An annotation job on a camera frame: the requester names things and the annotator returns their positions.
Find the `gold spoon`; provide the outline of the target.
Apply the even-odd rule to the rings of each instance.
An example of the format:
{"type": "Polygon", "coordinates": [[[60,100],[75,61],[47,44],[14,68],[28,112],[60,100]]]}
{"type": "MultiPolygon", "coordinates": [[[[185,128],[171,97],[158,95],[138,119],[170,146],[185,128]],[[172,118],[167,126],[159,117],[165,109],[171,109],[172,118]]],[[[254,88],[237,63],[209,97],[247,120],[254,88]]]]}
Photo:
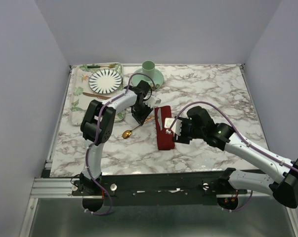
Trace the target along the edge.
{"type": "MultiPolygon", "coordinates": [[[[143,124],[145,124],[145,123],[151,121],[153,118],[154,118],[154,117],[149,117],[149,118],[147,118],[143,124]]],[[[127,138],[129,138],[129,137],[132,135],[132,132],[133,132],[134,130],[140,128],[140,127],[142,127],[142,125],[138,125],[137,127],[133,128],[133,129],[131,129],[131,130],[126,130],[126,131],[122,134],[122,138],[123,138],[123,139],[127,139],[127,138]]]]}

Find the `silver butter knife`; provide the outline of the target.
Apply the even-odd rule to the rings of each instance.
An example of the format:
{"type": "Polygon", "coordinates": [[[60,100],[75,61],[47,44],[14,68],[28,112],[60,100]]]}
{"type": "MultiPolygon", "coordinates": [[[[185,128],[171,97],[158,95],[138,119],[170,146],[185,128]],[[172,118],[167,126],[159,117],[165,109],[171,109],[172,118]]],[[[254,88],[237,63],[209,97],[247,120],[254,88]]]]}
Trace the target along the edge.
{"type": "Polygon", "coordinates": [[[160,131],[164,129],[165,118],[167,117],[166,109],[164,107],[157,109],[157,122],[160,131]]]}

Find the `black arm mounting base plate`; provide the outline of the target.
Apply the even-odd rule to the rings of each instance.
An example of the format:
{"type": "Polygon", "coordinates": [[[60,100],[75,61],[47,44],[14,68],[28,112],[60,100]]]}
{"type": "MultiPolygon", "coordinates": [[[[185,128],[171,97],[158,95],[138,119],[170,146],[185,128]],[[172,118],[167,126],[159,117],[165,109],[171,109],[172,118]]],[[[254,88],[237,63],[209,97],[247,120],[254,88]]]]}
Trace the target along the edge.
{"type": "Polygon", "coordinates": [[[84,198],[84,206],[219,205],[236,209],[246,190],[232,188],[225,171],[104,175],[95,184],[79,175],[72,195],[84,198]]]}

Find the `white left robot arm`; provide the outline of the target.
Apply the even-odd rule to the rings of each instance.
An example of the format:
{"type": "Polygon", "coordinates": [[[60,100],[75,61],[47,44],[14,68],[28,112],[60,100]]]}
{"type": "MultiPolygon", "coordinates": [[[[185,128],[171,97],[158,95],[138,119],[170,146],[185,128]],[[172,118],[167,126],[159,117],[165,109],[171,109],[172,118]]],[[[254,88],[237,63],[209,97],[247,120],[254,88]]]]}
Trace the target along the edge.
{"type": "Polygon", "coordinates": [[[97,179],[102,173],[102,152],[112,134],[116,114],[130,107],[132,117],[139,125],[143,125],[153,111],[146,104],[149,92],[152,92],[152,88],[142,80],[137,86],[126,86],[121,94],[106,101],[90,102],[80,127],[83,138],[91,142],[86,151],[85,167],[80,174],[80,182],[89,195],[95,195],[100,190],[97,179]]]}

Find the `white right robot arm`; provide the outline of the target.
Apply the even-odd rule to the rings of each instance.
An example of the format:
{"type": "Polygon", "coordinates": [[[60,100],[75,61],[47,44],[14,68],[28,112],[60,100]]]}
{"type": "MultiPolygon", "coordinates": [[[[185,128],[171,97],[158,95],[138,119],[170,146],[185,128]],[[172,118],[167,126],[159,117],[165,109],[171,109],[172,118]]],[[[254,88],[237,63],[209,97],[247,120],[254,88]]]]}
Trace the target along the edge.
{"type": "Polygon", "coordinates": [[[193,139],[202,139],[209,146],[236,155],[262,171],[226,169],[218,179],[221,192],[255,191],[274,197],[285,207],[298,207],[298,158],[292,160],[262,148],[243,136],[231,121],[215,123],[200,106],[189,109],[186,118],[166,118],[164,127],[167,133],[173,134],[176,143],[189,144],[193,139]]]}

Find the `dark red cloth napkin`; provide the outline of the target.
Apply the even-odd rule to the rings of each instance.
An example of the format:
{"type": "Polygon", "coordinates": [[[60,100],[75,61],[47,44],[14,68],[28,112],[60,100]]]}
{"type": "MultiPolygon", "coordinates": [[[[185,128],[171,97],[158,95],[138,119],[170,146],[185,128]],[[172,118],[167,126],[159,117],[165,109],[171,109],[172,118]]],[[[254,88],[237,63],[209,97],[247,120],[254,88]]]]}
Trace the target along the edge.
{"type": "MultiPolygon", "coordinates": [[[[171,118],[171,108],[170,106],[162,106],[166,109],[166,118],[171,118]]],[[[175,143],[172,141],[173,135],[166,134],[166,129],[164,128],[160,131],[157,122],[157,109],[155,108],[155,123],[156,123],[156,133],[157,133],[157,146],[159,151],[168,151],[175,148],[175,143]]]]}

